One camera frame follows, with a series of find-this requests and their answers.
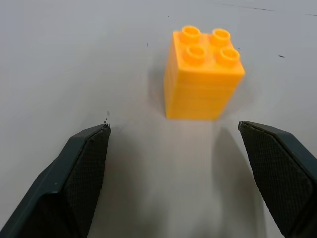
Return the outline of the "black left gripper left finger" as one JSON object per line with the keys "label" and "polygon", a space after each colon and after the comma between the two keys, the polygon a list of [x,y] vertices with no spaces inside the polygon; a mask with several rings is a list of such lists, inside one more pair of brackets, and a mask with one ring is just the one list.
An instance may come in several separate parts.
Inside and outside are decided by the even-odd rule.
{"label": "black left gripper left finger", "polygon": [[87,238],[105,173],[110,125],[69,138],[35,179],[0,238]]}

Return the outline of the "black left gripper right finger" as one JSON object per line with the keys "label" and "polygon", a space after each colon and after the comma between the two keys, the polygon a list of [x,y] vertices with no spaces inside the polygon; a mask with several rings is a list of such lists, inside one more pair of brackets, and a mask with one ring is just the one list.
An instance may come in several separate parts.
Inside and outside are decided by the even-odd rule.
{"label": "black left gripper right finger", "polygon": [[240,121],[253,177],[285,238],[317,238],[317,158],[292,134]]}

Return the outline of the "orange studded building block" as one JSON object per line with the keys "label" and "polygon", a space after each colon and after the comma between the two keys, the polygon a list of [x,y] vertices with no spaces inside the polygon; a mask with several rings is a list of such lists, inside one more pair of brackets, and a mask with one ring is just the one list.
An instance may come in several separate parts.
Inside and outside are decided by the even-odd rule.
{"label": "orange studded building block", "polygon": [[186,25],[172,34],[164,78],[168,119],[216,120],[245,71],[228,31]]}

